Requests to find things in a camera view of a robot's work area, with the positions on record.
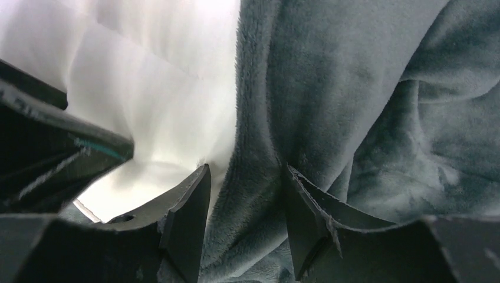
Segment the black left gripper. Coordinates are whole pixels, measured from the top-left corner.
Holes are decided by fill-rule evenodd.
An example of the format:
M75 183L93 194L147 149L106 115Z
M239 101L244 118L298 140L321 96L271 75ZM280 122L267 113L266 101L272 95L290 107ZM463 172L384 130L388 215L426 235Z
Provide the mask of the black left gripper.
M1 62L1 212L57 213L133 156L133 142L65 111L65 93Z

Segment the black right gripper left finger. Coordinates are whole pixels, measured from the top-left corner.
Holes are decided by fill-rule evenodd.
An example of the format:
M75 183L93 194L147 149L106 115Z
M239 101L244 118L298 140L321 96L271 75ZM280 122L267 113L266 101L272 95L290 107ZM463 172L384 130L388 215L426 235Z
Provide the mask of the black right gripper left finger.
M113 223L1 216L2 282L197 282L210 202L203 165Z

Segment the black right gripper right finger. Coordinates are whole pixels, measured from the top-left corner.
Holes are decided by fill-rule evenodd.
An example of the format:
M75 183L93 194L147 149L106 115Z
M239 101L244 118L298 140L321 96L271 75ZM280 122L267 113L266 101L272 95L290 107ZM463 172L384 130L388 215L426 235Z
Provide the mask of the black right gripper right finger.
M498 282L499 218L426 215L396 224L283 170L299 282Z

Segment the white pillow with yellow edge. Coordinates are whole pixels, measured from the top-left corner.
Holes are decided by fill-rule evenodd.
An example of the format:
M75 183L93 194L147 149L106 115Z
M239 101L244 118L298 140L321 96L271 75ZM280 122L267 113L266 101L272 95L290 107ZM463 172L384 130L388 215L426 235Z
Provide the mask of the white pillow with yellow edge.
M214 205L234 149L239 1L2 1L1 58L67 93L67 112L134 141L74 202L94 222L207 163Z

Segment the zebra striped pillowcase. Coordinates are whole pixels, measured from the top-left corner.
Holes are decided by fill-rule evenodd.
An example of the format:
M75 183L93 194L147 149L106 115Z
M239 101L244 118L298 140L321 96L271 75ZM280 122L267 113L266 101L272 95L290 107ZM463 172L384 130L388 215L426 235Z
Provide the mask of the zebra striped pillowcase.
M199 282L297 282L283 170L366 214L499 217L498 1L239 1Z

